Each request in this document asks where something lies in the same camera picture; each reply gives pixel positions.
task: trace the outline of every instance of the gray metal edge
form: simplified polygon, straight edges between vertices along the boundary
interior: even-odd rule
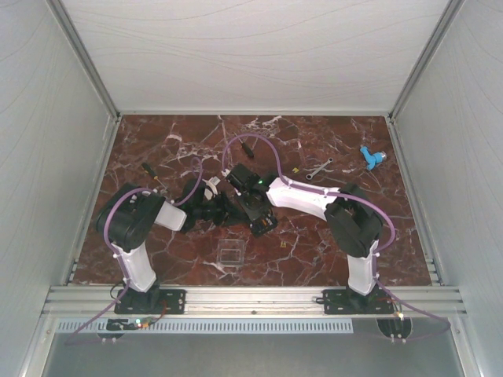
[[[463,320],[459,316],[449,318],[454,344],[456,345],[457,356],[461,362],[464,375],[466,377],[481,377],[483,374],[477,364],[472,346],[468,340],[468,334]]]
[[[391,136],[391,143],[393,144],[393,149],[395,150],[398,166],[402,174],[403,183],[406,187],[407,197],[409,198],[414,221],[416,222],[417,234],[419,235],[424,256],[425,258],[434,260],[441,284],[449,284],[445,269],[443,268],[441,260],[438,258],[435,243],[430,236],[430,228],[426,220],[426,215],[420,205],[420,198],[414,188],[413,179],[410,175],[407,160],[403,152],[402,141],[396,127],[396,122],[388,116],[386,117],[386,124]]]
[[[107,297],[108,291],[112,287],[112,284],[69,284],[69,285],[52,285],[48,291],[47,298],[50,298],[50,295],[54,292],[72,292],[74,294],[85,294],[87,292],[93,293],[105,293]],[[196,292],[198,294],[203,293],[218,293],[218,294],[226,294],[226,293],[312,293],[312,292],[321,292],[324,289],[335,289],[335,290],[345,290],[344,286],[336,286],[336,287],[327,287],[327,286],[299,286],[299,287],[281,287],[281,286],[218,286],[218,285],[176,285],[176,284],[161,284],[161,288],[172,288],[172,289],[184,289],[188,292]],[[404,292],[459,292],[459,287],[451,287],[451,286],[431,286],[431,285],[406,285],[406,286],[390,286],[389,289],[392,291],[396,291],[396,293],[404,293]]]
[[[386,116],[388,112],[379,110],[292,110],[292,109],[274,109],[274,110],[260,110],[260,109],[242,109],[230,110],[220,109],[215,110],[200,110],[200,109],[173,109],[173,110],[125,110],[121,111],[122,115],[297,115],[297,116]]]
[[[417,81],[421,77],[424,69],[428,66],[428,63],[435,55],[436,50],[439,48],[440,43],[443,40],[447,30],[453,19],[456,17],[457,12],[463,5],[464,0],[450,0],[447,7],[444,9],[439,22],[435,26],[435,30],[431,34],[430,39],[426,43],[423,51],[421,52],[416,64],[414,65],[409,77],[407,78],[406,84],[403,86],[402,91],[398,95],[398,99],[395,102],[391,110],[391,118],[395,119],[400,111],[405,107],[409,95],[415,87]]]
[[[19,377],[41,377],[53,344],[59,320],[55,317],[40,317],[25,355]]]
[[[84,46],[82,39],[79,37],[79,33],[75,29],[75,25],[72,22],[66,8],[64,7],[61,0],[47,0],[47,5],[52,10],[54,17],[61,26],[62,31],[66,35],[70,45],[72,46],[75,54],[80,60],[84,71],[89,76],[90,81],[93,83],[94,89],[97,91],[98,96],[103,101],[103,104],[107,108],[108,112],[114,118],[119,116],[119,111],[113,103],[110,94],[108,93],[105,84],[101,80],[100,75],[97,72],[96,66],[91,60],[86,47]]]
[[[61,277],[61,283],[66,284],[67,278],[72,273],[73,262],[76,258],[79,257],[80,251],[82,250],[82,246],[84,244],[84,240],[86,238],[87,229],[89,228],[90,219],[93,215],[94,204],[96,203],[97,196],[100,192],[101,183],[103,182],[103,177],[105,175],[105,169],[108,164],[108,159],[110,158],[110,154],[112,153],[112,147],[114,141],[116,139],[117,131],[119,129],[120,122],[122,117],[114,119],[110,117],[108,119],[108,124],[105,129],[105,146],[101,151],[97,159],[98,169],[93,179],[93,191],[89,194],[86,201],[86,209],[83,213],[83,216],[80,218],[79,227],[77,228],[77,232],[75,234],[75,239],[72,243],[72,252],[68,256],[68,261],[65,265],[64,275]]]

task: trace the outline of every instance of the mounting plate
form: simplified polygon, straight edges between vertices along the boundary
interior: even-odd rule
[[[375,286],[367,296],[362,296],[351,289],[323,290],[323,309],[325,314],[393,314],[393,303],[387,301],[386,293]]]
[[[115,314],[161,314],[166,302],[165,315],[183,314],[185,297],[183,289],[157,289],[153,294],[139,293],[133,290],[126,292],[116,304]]]
[[[400,340],[407,339],[412,334],[412,320],[410,318],[384,318],[377,319],[379,331],[387,338]]]

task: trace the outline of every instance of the white wall panel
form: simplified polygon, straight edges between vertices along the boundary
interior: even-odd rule
[[[108,114],[45,2],[0,1],[0,35],[0,375],[10,377],[72,255]]]
[[[503,358],[503,3],[466,0],[398,130],[485,376]]]
[[[123,111],[390,111],[447,0],[65,0]]]

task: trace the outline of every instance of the clear plastic box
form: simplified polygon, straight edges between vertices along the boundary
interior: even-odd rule
[[[228,267],[244,264],[244,240],[220,240],[217,247],[217,263]]]

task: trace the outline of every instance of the metal floor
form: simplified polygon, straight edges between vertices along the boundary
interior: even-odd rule
[[[56,334],[44,377],[188,376],[305,377],[462,376],[452,335],[391,344],[379,339],[375,320],[353,320],[348,335],[124,335],[115,345],[67,347]],[[439,329],[413,320],[413,335]],[[86,340],[96,335],[85,334]]]

